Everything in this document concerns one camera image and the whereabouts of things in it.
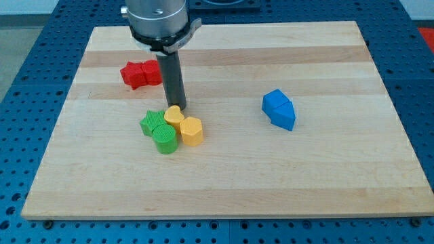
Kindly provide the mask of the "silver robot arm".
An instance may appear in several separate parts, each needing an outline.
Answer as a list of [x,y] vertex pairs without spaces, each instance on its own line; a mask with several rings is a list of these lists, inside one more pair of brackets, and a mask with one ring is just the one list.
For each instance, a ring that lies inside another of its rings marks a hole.
[[138,47],[159,56],[176,53],[202,25],[189,18],[186,0],[125,0],[121,15]]

